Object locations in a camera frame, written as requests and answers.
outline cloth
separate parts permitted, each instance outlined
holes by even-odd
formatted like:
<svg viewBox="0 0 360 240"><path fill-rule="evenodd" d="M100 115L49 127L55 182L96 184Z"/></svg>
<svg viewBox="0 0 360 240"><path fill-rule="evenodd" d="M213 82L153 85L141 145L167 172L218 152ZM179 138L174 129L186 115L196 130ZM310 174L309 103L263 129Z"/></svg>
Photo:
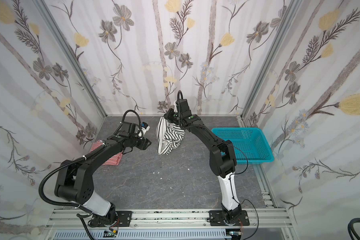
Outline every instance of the cloth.
<svg viewBox="0 0 360 240"><path fill-rule="evenodd" d="M164 117L156 128L156 137L158 141L157 154L169 154L173 149L180 145L183 140L185 131L176 124L169 122Z"/></svg>
<svg viewBox="0 0 360 240"><path fill-rule="evenodd" d="M89 150L89 152L100 147L102 144L103 144L103 141L101 141L101 140L92 143L92 146L91 146L91 149ZM103 163L103 165L119 165L122 156L123 156L123 152L119 152L118 154L115 154L110 159L108 159L105 163Z"/></svg>

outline striped garment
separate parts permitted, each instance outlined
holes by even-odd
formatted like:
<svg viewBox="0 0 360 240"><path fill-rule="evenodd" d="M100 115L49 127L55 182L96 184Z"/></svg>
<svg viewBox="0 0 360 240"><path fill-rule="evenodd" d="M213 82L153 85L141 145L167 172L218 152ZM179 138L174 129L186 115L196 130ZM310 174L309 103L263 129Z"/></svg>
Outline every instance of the striped garment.
<svg viewBox="0 0 360 240"><path fill-rule="evenodd" d="M161 117L156 128L158 141L157 154L169 154L173 149L180 145L184 135L185 131L179 126L167 121L164 117Z"/></svg>
<svg viewBox="0 0 360 240"><path fill-rule="evenodd" d="M89 150L89 152L100 147L102 144L103 144L103 141L101 141L101 140L92 143L92 146L91 146L91 149ZM115 154L110 159L108 159L105 163L103 163L103 165L119 165L122 156L123 156L123 152L119 152L118 154Z"/></svg>

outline black and white striped cloth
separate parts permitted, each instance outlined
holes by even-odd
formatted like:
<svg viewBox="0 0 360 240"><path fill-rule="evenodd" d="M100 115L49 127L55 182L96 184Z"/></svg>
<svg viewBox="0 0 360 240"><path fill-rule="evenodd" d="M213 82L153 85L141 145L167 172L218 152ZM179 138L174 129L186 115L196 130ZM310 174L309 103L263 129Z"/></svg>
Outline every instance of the black and white striped cloth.
<svg viewBox="0 0 360 240"><path fill-rule="evenodd" d="M184 135L185 131L179 126L169 122L164 117L161 117L156 128L156 137L158 141L157 154L169 154L173 149L180 145Z"/></svg>

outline floral wallpaper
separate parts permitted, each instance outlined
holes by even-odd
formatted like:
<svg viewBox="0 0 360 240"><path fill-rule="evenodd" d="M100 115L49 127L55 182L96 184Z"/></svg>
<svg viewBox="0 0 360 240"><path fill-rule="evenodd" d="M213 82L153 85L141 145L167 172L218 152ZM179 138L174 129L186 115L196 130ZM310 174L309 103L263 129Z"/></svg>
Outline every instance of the floral wallpaper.
<svg viewBox="0 0 360 240"><path fill-rule="evenodd" d="M39 182L95 138L103 118L81 86L33 2L0 0L0 239L40 237L54 206Z"/></svg>
<svg viewBox="0 0 360 240"><path fill-rule="evenodd" d="M46 0L108 114L241 114L285 0Z"/></svg>
<svg viewBox="0 0 360 240"><path fill-rule="evenodd" d="M349 239L360 217L360 1L303 1L244 117L267 137L275 160L263 167L299 239Z"/></svg>

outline red and white striped cloth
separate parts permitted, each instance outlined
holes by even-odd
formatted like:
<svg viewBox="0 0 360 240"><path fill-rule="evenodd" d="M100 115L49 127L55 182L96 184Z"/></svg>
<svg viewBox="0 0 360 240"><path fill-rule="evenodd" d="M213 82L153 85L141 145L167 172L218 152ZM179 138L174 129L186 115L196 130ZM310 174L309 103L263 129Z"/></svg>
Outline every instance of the red and white striped cloth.
<svg viewBox="0 0 360 240"><path fill-rule="evenodd" d="M103 141L99 140L97 142L92 143L91 149L89 152L95 150L96 148L100 147L103 144ZM123 152L119 152L118 154L112 156L108 159L103 165L119 165L121 157L123 156Z"/></svg>

